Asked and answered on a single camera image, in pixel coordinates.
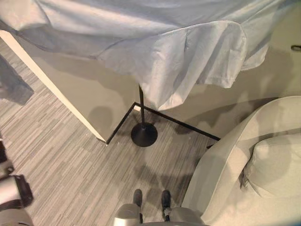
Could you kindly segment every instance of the round black base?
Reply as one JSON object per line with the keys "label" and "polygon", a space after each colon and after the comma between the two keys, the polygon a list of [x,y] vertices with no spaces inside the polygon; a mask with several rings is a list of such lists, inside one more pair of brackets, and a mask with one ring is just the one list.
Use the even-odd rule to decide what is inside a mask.
{"label": "round black base", "polygon": [[151,146],[158,137],[157,129],[150,123],[145,123],[144,127],[142,123],[135,125],[131,132],[133,142],[139,147]]}

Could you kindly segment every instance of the black trim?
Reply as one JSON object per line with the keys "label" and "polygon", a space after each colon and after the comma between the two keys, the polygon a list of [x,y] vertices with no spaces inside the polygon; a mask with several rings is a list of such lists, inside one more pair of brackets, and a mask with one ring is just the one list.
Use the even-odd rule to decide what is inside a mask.
{"label": "black trim", "polygon": [[173,122],[175,122],[175,123],[177,123],[177,124],[179,124],[179,125],[181,125],[181,126],[184,126],[184,127],[188,128],[188,129],[190,129],[190,130],[193,130],[193,131],[195,131],[195,132],[197,132],[197,133],[200,133],[200,134],[202,134],[202,135],[204,135],[204,136],[206,136],[206,137],[209,137],[209,138],[211,138],[211,139],[213,139],[213,140],[217,140],[217,141],[220,140],[219,137],[216,137],[216,136],[214,136],[214,135],[212,135],[212,134],[210,134],[210,133],[206,133],[205,131],[202,131],[202,130],[200,130],[200,129],[198,129],[198,128],[195,128],[195,127],[193,127],[193,126],[191,126],[191,125],[188,125],[188,124],[186,124],[185,122],[181,122],[181,121],[179,121],[179,120],[176,120],[176,119],[174,119],[174,118],[172,118],[172,117],[169,117],[169,116],[167,116],[167,115],[165,115],[165,114],[162,114],[161,112],[157,112],[157,111],[155,111],[155,110],[153,110],[153,109],[151,109],[151,108],[149,108],[149,107],[146,107],[146,106],[145,106],[144,109],[145,109],[145,110],[148,110],[149,112],[152,112],[152,113],[154,113],[154,114],[156,114],[156,115],[159,115],[159,116],[161,116],[161,117],[163,117],[163,118],[165,118],[165,119],[168,119],[168,120],[170,120],[170,121],[173,121]]}
{"label": "black trim", "polygon": [[117,133],[117,131],[119,130],[119,128],[122,126],[122,124],[124,123],[124,121],[127,119],[128,115],[131,113],[132,109],[135,107],[135,105],[136,105],[136,103],[133,103],[132,106],[130,107],[130,109],[127,111],[127,113],[123,116],[123,118],[120,121],[120,123],[118,124],[118,126],[114,129],[112,135],[105,142],[107,145],[111,142],[111,140],[113,139],[113,137],[115,136],[115,134]]}
{"label": "black trim", "polygon": [[20,210],[22,208],[23,208],[23,206],[21,204],[21,200],[16,199],[16,200],[11,200],[11,201],[1,204],[0,212],[3,210],[10,210],[10,209]]}
{"label": "black trim", "polygon": [[[99,141],[101,141],[101,142],[103,142],[103,143],[105,143],[105,144],[108,145],[108,144],[112,141],[113,137],[115,136],[115,134],[117,133],[117,131],[119,130],[119,128],[122,126],[122,124],[124,123],[124,121],[127,119],[128,115],[131,113],[131,111],[133,110],[133,108],[135,107],[135,105],[141,107],[139,103],[134,102],[134,103],[132,104],[132,106],[129,108],[129,110],[127,111],[127,113],[124,115],[124,117],[122,118],[122,120],[120,121],[120,123],[118,124],[118,126],[114,129],[112,135],[108,138],[107,141],[103,141],[103,140],[98,139],[98,138],[97,138],[97,139],[98,139]],[[210,133],[206,133],[206,132],[204,132],[204,131],[202,131],[202,130],[200,130],[200,129],[198,129],[198,128],[195,128],[195,127],[193,127],[193,126],[191,126],[191,125],[188,125],[188,124],[185,123],[185,122],[181,122],[181,121],[176,120],[176,119],[174,119],[174,118],[172,118],[172,117],[169,117],[169,116],[167,116],[167,115],[165,115],[165,114],[163,114],[163,113],[161,113],[161,112],[157,112],[157,111],[155,111],[155,110],[153,110],[153,109],[151,109],[151,108],[149,108],[149,107],[144,107],[144,109],[147,110],[147,111],[149,111],[149,112],[152,112],[152,113],[154,113],[154,114],[156,114],[156,115],[159,115],[159,116],[161,116],[161,117],[163,117],[163,118],[165,118],[165,119],[167,119],[167,120],[173,121],[173,122],[175,122],[175,123],[177,123],[177,124],[179,124],[179,125],[181,125],[181,126],[183,126],[183,127],[186,127],[186,128],[188,128],[188,129],[190,129],[190,130],[192,130],[192,131],[195,131],[195,132],[200,133],[200,134],[202,134],[202,135],[204,135],[204,136],[206,136],[206,137],[209,137],[209,138],[211,138],[211,139],[213,139],[213,140],[217,140],[217,141],[220,140],[219,137],[216,137],[216,136],[214,136],[214,135],[212,135],[212,134],[210,134]]]}

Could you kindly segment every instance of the chair cushion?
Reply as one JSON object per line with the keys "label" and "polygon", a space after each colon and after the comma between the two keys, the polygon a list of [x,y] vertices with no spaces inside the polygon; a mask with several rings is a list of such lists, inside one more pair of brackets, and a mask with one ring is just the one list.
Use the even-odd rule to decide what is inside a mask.
{"label": "chair cushion", "polygon": [[261,197],[300,195],[301,133],[272,137],[256,144],[244,177]]}

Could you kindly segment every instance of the black baseboard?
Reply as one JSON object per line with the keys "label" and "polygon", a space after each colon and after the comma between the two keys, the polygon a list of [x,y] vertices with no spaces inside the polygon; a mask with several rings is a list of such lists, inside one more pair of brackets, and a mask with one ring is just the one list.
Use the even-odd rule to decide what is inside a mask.
{"label": "black baseboard", "polygon": [[[135,105],[137,105],[137,106],[140,107],[140,104],[137,103],[137,102],[134,102],[134,103],[132,104],[132,106],[129,108],[129,110],[127,111],[127,113],[124,115],[124,117],[122,118],[122,120],[120,121],[120,123],[118,124],[118,126],[114,129],[112,135],[111,135],[111,136],[109,137],[109,139],[105,142],[107,145],[111,142],[111,140],[113,139],[113,137],[115,136],[115,134],[117,133],[117,131],[119,130],[119,128],[122,126],[122,124],[124,123],[124,121],[127,119],[128,115],[131,113],[131,111],[132,111],[133,108],[135,107]],[[200,133],[200,134],[202,134],[202,135],[204,135],[204,136],[206,136],[206,137],[209,137],[209,138],[211,138],[211,139],[213,139],[213,140],[217,140],[217,141],[220,140],[219,137],[216,137],[216,136],[214,136],[214,135],[212,135],[212,134],[210,134],[210,133],[206,133],[206,132],[204,132],[204,131],[202,131],[202,130],[200,130],[200,129],[198,129],[198,128],[195,128],[195,127],[193,127],[193,126],[191,126],[191,125],[188,125],[188,124],[185,123],[185,122],[181,122],[181,121],[176,120],[176,119],[174,119],[174,118],[172,118],[172,117],[169,117],[169,116],[167,116],[167,115],[165,115],[165,114],[162,114],[161,112],[157,112],[157,111],[155,111],[155,110],[153,110],[153,109],[151,109],[151,108],[149,108],[149,107],[144,107],[144,109],[147,110],[147,111],[149,111],[149,112],[152,112],[152,113],[154,113],[154,114],[156,114],[156,115],[159,115],[159,116],[161,116],[161,117],[163,117],[163,118],[165,118],[165,119],[167,119],[167,120],[170,120],[170,121],[172,121],[172,122],[175,122],[175,123],[177,123],[177,124],[179,124],[179,125],[181,125],[181,126],[183,126],[183,127],[186,127],[186,128],[188,128],[188,129],[190,129],[190,130],[192,130],[192,131],[195,131],[195,132]]]}
{"label": "black baseboard", "polygon": [[198,129],[198,128],[195,128],[195,127],[193,127],[193,126],[191,126],[191,125],[188,125],[188,124],[185,123],[185,122],[182,122],[182,121],[179,121],[179,120],[174,119],[174,118],[172,118],[172,117],[169,117],[169,116],[167,116],[167,115],[165,115],[165,114],[163,114],[163,113],[161,113],[161,112],[157,112],[157,111],[155,111],[154,109],[151,109],[151,108],[149,108],[149,107],[144,107],[144,109],[147,110],[147,111],[149,111],[149,112],[152,112],[152,113],[154,113],[154,114],[157,114],[157,115],[159,115],[159,116],[161,116],[161,117],[163,117],[163,118],[165,118],[165,119],[168,119],[168,120],[170,120],[170,121],[173,121],[173,122],[175,122],[175,123],[177,123],[177,124],[179,124],[179,125],[181,125],[181,126],[183,126],[183,127],[186,127],[186,128],[188,128],[188,129],[190,129],[190,130],[193,130],[193,131],[195,131],[195,132],[197,132],[197,133],[200,133],[200,134],[202,134],[202,135],[204,135],[204,136],[206,136],[206,137],[209,137],[209,138],[211,138],[211,139],[213,139],[213,140],[217,140],[217,141],[220,140],[219,137],[216,137],[216,136],[214,136],[214,135],[212,135],[212,134],[210,134],[210,133],[206,133],[205,131],[202,131],[202,130],[200,130],[200,129]]}
{"label": "black baseboard", "polygon": [[120,123],[118,124],[118,126],[114,129],[112,135],[109,137],[109,139],[105,142],[107,145],[111,142],[111,140],[113,139],[113,137],[115,136],[115,134],[117,133],[118,129],[122,126],[122,124],[124,123],[124,121],[127,119],[128,115],[131,113],[132,109],[135,107],[135,103],[132,104],[132,106],[129,108],[129,110],[127,111],[127,113],[123,116],[122,120],[120,121]]}

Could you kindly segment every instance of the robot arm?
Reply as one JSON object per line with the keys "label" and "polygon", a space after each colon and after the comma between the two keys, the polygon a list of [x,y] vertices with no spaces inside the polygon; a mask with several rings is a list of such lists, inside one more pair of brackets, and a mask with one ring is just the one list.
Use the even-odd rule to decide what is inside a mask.
{"label": "robot arm", "polygon": [[11,175],[14,166],[6,156],[0,138],[0,226],[33,226],[25,211],[33,201],[32,191],[23,175]]}

